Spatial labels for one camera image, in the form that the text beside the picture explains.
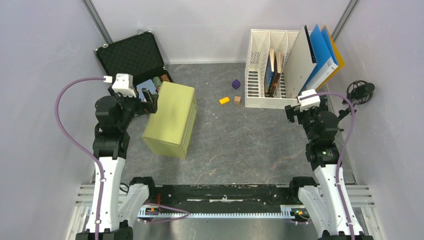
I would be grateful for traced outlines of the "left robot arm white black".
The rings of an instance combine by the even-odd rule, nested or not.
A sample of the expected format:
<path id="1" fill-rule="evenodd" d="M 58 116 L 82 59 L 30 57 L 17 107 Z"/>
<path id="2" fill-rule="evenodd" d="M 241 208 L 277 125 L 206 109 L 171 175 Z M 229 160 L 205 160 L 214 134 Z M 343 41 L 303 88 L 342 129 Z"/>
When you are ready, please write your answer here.
<path id="1" fill-rule="evenodd" d="M 127 129 L 136 115 L 154 114 L 158 109 L 158 94 L 151 94 L 147 89 L 142 93 L 145 101 L 138 96 L 117 93 L 95 103 L 98 123 L 92 145 L 95 159 L 92 208 L 85 229 L 75 236 L 77 240 L 133 239 L 133 224 L 140 208 L 157 198 L 151 177 L 134 177 L 123 202 L 119 203 L 121 176 L 130 142 Z"/>

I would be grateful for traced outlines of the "brown small book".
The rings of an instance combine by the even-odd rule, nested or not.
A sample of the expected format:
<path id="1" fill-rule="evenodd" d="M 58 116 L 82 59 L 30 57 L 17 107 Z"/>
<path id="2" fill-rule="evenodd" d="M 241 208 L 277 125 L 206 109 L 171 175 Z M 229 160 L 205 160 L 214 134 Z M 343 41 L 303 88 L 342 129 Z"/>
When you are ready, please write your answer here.
<path id="1" fill-rule="evenodd" d="M 269 86 L 269 89 L 268 89 L 268 93 L 271 98 L 275 96 L 276 88 L 281 78 L 281 74 L 283 71 L 284 58 L 285 58 L 285 55 L 282 52 L 274 53 L 273 77 L 272 77 L 271 85 Z"/>

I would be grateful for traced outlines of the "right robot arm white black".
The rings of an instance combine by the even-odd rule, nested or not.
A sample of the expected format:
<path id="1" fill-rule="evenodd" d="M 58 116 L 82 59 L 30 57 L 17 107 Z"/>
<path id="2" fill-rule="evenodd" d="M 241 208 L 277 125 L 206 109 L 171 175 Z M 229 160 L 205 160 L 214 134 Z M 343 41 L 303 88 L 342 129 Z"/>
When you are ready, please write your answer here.
<path id="1" fill-rule="evenodd" d="M 349 199 L 341 154 L 335 144 L 340 119 L 326 104 L 301 110 L 284 108 L 287 119 L 302 125 L 308 138 L 305 155 L 315 175 L 294 177 L 289 184 L 289 199 L 303 204 L 320 240 L 371 240 L 357 220 Z"/>

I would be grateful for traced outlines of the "white paper box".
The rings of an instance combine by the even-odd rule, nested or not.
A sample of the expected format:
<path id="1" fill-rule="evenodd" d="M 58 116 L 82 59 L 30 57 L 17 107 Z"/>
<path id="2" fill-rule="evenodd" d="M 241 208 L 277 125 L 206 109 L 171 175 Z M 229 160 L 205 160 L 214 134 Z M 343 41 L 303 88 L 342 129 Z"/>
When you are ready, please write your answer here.
<path id="1" fill-rule="evenodd" d="M 283 67 L 286 97 L 295 99 L 317 65 L 308 27 L 304 25 L 294 41 Z"/>

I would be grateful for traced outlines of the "purple cube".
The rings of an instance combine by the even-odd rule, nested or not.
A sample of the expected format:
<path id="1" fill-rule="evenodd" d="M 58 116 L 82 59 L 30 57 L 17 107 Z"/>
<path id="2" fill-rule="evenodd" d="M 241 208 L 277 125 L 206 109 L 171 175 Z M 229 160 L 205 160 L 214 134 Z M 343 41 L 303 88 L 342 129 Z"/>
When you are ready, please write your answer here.
<path id="1" fill-rule="evenodd" d="M 241 87 L 241 82 L 238 79 L 232 81 L 231 86 L 233 89 L 237 90 Z"/>

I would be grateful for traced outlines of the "green drawer cabinet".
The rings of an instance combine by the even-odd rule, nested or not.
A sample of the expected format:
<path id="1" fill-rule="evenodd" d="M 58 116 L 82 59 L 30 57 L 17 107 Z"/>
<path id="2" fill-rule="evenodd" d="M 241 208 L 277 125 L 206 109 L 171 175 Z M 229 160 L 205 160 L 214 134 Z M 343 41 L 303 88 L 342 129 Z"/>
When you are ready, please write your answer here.
<path id="1" fill-rule="evenodd" d="M 156 155 L 185 159 L 198 110 L 195 89 L 163 82 L 158 95 L 142 139 Z"/>

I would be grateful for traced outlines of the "orange plastic folder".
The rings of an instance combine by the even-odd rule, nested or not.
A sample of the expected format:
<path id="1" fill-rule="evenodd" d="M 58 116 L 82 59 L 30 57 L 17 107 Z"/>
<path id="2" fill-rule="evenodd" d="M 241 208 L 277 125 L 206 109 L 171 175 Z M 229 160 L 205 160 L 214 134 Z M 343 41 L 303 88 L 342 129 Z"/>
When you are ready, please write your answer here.
<path id="1" fill-rule="evenodd" d="M 315 80 L 313 80 L 312 83 L 312 88 L 315 90 L 322 88 L 345 66 L 345 61 L 343 60 L 340 51 L 337 48 L 335 41 L 333 40 L 326 25 L 321 28 L 321 35 L 331 58 L 327 59 L 325 66 L 322 67 L 322 69 L 325 70 L 319 70 L 315 75 Z"/>

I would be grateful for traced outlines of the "blue plastic folder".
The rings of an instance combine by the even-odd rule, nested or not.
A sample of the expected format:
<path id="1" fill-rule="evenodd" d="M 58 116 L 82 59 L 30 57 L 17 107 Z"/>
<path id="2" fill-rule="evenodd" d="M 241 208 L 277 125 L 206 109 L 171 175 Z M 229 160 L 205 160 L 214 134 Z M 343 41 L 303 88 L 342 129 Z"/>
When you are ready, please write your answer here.
<path id="1" fill-rule="evenodd" d="M 325 26 L 321 29 L 317 24 L 309 35 L 309 38 L 315 55 L 316 65 L 303 85 L 301 92 L 310 89 L 317 90 L 339 67 L 330 35 Z"/>

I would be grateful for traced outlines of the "Animal Farm book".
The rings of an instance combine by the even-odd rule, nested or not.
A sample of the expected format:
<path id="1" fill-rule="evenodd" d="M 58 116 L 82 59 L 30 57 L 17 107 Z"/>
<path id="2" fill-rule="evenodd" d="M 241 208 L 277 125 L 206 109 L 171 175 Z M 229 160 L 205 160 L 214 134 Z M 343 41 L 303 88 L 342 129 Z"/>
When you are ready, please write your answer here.
<path id="1" fill-rule="evenodd" d="M 275 49 L 270 48 L 267 58 L 267 64 L 264 74 L 264 91 L 265 93 L 268 92 L 269 87 L 271 86 L 271 83 L 273 81 L 275 73 Z"/>

